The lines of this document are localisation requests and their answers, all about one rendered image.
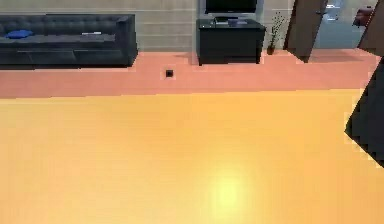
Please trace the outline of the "black television set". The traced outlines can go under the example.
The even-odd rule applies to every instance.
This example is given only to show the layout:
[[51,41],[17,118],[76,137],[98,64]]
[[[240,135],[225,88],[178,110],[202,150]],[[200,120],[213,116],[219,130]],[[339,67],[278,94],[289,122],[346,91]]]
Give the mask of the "black television set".
[[254,13],[257,0],[206,0],[206,13]]

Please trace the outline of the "black television stand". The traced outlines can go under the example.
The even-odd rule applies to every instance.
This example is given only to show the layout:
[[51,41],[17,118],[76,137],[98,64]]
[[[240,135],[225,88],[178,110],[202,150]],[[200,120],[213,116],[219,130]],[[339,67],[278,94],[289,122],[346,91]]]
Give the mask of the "black television stand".
[[259,64],[265,33],[266,27],[253,19],[245,19],[236,25],[197,19],[198,64]]

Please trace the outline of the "dark grey tufted sofa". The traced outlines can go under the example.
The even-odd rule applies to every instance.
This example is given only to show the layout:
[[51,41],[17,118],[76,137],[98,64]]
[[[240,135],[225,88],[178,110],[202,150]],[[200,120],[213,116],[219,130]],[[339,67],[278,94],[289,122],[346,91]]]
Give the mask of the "dark grey tufted sofa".
[[[33,35],[5,37],[15,30]],[[0,69],[130,67],[137,55],[133,14],[0,15]]]

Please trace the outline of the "thin green house plant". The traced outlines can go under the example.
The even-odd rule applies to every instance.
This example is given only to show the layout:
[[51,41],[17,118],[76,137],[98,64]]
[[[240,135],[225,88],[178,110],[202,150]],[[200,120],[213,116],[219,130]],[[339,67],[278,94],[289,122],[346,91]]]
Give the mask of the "thin green house plant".
[[280,29],[285,21],[285,17],[280,13],[276,12],[275,16],[272,18],[273,24],[271,27],[271,39],[267,47],[267,54],[272,55],[274,53],[276,42],[279,39]]

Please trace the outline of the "black cabinet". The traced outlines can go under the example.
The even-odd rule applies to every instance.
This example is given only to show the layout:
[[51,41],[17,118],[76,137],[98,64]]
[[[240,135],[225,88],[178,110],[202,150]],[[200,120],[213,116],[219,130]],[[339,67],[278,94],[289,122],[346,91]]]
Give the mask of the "black cabinet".
[[384,165],[384,57],[349,117],[345,133],[375,161]]

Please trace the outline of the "blue cushion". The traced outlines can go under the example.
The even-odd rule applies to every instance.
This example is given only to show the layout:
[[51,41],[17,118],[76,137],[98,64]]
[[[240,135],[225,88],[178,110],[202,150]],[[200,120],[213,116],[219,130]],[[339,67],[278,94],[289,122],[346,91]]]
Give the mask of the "blue cushion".
[[31,35],[33,35],[33,32],[30,30],[15,30],[7,33],[5,37],[8,39],[22,39]]

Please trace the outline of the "brown room door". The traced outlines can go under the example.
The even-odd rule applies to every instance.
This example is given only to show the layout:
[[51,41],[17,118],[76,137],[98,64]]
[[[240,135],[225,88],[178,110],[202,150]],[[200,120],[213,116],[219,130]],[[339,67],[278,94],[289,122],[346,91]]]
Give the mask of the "brown room door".
[[309,61],[328,0],[295,0],[283,49]]

